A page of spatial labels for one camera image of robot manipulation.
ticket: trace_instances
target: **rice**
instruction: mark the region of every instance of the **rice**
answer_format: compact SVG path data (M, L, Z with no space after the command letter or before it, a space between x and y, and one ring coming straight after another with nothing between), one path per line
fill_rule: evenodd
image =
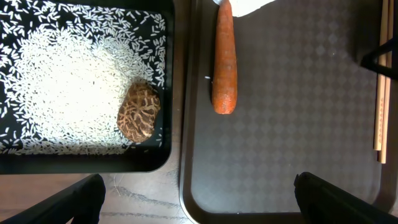
M132 147L116 116L132 82L164 89L162 16L50 1L5 2L0 14L9 20L1 21L0 33L15 41L0 44L6 104L0 113L18 125L0 134L12 147L4 150L1 143L0 152L121 154ZM146 23L158 25L145 39L135 31Z

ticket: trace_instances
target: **textured tray surface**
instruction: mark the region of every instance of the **textured tray surface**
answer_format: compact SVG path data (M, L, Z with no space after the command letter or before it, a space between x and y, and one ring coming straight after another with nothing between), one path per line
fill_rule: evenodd
M202 11L213 8L203 13L214 19L216 6ZM277 0L234 18L238 105L228 116L211 106L213 52L201 36L192 195L202 209L298 212L293 181L304 171L374 201L376 76L351 56L357 10L354 0Z

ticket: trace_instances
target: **tray rim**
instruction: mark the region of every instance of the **tray rim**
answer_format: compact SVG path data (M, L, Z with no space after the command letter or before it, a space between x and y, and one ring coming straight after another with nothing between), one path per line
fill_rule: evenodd
M120 155L23 155L0 156L0 175L3 174L81 174L112 172L153 172L169 159L172 150L173 73L175 39L175 5L173 0L102 1L53 0L60 3L91 6L119 7L123 9L161 13L167 23L166 81L164 85L163 145L144 153L143 148Z
M182 133L182 148L180 161L180 203L186 216L195 223L304 223L300 212L291 213L211 213L202 209L192 194L192 160L195 132L197 69L201 34L201 4L206 0L192 0L191 3L191 30L188 46L188 68L185 92L185 107ZM394 37L398 36L398 14L394 16ZM398 62L398 54L393 54L393 62ZM389 123L398 123L398 82L391 82L391 105ZM398 133L398 127L389 126L387 157L393 158L382 165L381 184L379 193L372 204L383 212L391 212L398 194L398 139L391 133Z

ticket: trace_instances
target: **chopstick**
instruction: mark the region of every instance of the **chopstick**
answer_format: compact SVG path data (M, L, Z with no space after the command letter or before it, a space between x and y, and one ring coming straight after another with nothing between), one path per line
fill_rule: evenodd
M380 28L380 45L387 42L388 36L388 18L389 18L389 0L383 0L381 12L381 28ZM386 55L380 55L379 64L386 66ZM386 77L377 75L377 103L376 103L376 124L374 125L374 149L380 151L383 140L383 124L384 124L384 102L386 94Z
M389 1L388 8L388 35L387 39L393 38L394 34L394 0ZM392 52L388 52L386 55L386 66L392 66ZM379 152L379 162L385 164L387 161L387 136L388 136L388 116L390 108L390 89L391 89L391 79L386 77L386 85L384 92L384 113L383 113L383 132L382 132L382 144L381 151Z

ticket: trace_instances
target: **brown tray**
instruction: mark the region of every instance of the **brown tray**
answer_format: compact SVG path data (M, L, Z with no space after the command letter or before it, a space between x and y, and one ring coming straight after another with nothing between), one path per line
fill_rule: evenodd
M211 105L218 6L193 0L180 198L198 223L302 222L296 174L311 172L389 212L396 199L398 140L387 164L373 151L376 74L354 61L366 11L377 46L377 0L276 0L234 18L238 105ZM396 82L390 124L396 124Z

